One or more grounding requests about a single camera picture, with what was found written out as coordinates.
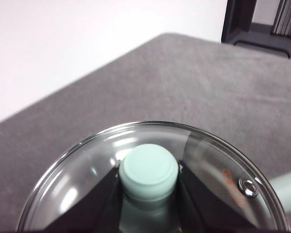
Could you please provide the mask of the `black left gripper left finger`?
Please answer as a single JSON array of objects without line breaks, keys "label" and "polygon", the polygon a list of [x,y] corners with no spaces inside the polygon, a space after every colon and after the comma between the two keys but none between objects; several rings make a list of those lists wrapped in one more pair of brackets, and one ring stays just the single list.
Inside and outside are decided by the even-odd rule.
[{"label": "black left gripper left finger", "polygon": [[123,203],[119,170],[112,168],[77,204],[45,228],[46,233],[118,233]]}]

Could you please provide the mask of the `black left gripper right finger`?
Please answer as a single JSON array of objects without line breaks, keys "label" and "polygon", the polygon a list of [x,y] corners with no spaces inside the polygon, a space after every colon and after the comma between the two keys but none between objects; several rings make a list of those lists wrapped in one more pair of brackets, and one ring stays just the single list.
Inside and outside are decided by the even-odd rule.
[{"label": "black left gripper right finger", "polygon": [[253,233],[252,223],[210,191],[179,161],[176,204],[184,233]]}]

